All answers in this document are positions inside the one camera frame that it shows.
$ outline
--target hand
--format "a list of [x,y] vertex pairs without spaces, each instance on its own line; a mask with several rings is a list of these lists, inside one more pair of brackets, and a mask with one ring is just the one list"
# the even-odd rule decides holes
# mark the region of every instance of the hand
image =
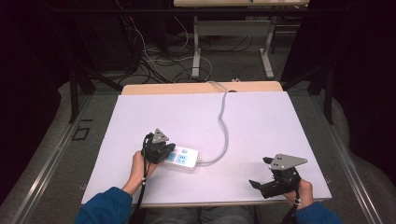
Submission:
[[[303,209],[314,203],[314,190],[310,182],[302,179],[300,181],[298,191],[300,193],[301,205],[297,207],[297,210]],[[293,206],[296,198],[296,192],[292,191],[289,193],[285,193],[284,195],[285,198],[288,200],[289,205]]]
[[[129,175],[128,182],[122,188],[125,192],[134,195],[137,189],[142,185],[143,176],[144,176],[144,158],[142,156],[141,151],[136,151],[133,157],[133,164],[131,173]],[[148,176],[152,175],[154,170],[158,167],[158,164],[150,163],[146,161],[146,169],[148,169]]]

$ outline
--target blue sleeve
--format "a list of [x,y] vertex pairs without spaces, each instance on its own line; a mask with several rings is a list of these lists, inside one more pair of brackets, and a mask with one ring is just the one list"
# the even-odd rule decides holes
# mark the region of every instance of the blue sleeve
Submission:
[[75,223],[122,223],[128,222],[132,197],[118,188],[98,193],[78,211]]
[[313,203],[308,207],[295,212],[299,224],[337,224],[342,223],[340,218],[328,210],[322,203]]

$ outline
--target power strip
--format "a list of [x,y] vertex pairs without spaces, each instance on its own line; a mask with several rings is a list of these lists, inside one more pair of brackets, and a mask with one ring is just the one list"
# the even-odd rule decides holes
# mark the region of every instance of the power strip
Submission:
[[193,169],[198,161],[198,155],[197,150],[176,146],[175,150],[165,159],[164,164]]

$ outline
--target table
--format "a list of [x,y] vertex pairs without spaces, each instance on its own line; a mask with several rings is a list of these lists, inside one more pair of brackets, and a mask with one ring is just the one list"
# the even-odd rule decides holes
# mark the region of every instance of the table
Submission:
[[[161,166],[148,180],[142,207],[261,204],[266,199],[248,183],[267,183],[272,173],[262,157],[276,153],[308,159],[297,168],[313,182],[314,197],[331,194],[288,94],[277,82],[221,83],[229,90],[223,119],[230,144],[218,162],[192,172]],[[132,156],[144,136],[160,128],[169,143],[214,158],[223,147],[218,124],[223,89],[212,83],[132,85],[119,96],[82,203],[128,179]]]
[[[176,7],[282,7],[303,6],[309,0],[175,0]],[[198,21],[194,17],[194,57],[192,62],[193,78],[199,76],[201,49],[200,35],[255,35],[265,36],[264,48],[260,49],[262,64],[267,78],[273,79],[274,73],[268,59],[268,51],[276,26],[276,17],[269,21]]]

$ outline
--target metal strip on floor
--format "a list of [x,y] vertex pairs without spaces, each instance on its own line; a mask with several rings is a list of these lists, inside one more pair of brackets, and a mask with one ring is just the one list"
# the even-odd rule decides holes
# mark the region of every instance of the metal strip on floor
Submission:
[[362,183],[361,178],[359,177],[359,174],[356,171],[355,163],[351,159],[346,146],[341,141],[334,126],[329,124],[329,122],[327,121],[326,117],[323,114],[323,109],[322,109],[323,102],[321,102],[319,96],[311,96],[311,99],[335,144],[335,148],[336,148],[335,152],[338,156],[341,165],[343,166],[349,184],[352,187],[356,195],[356,198],[358,199],[359,204],[361,205],[361,210],[363,214],[366,216],[367,221],[373,224],[383,223],[381,217],[379,216],[378,212],[375,209],[375,206],[373,205],[370,199],[370,196],[367,193],[366,187],[364,187],[364,184]]
[[33,211],[35,210],[35,206],[40,200],[42,194],[44,193],[44,190],[46,189],[52,175],[56,170],[56,167],[61,161],[62,155],[64,154],[64,151],[67,149],[67,146],[70,142],[73,132],[78,127],[78,121],[80,120],[82,114],[90,104],[91,100],[92,100],[91,95],[84,96],[83,100],[81,101],[81,105],[76,121],[67,126],[64,135],[61,138],[61,141],[49,156],[46,164],[43,166],[43,169],[41,170],[40,174],[35,180],[35,183],[30,188],[26,198],[23,200],[21,207],[18,209],[15,217],[11,222],[12,224],[14,223],[22,224],[28,222],[30,215],[32,215]]

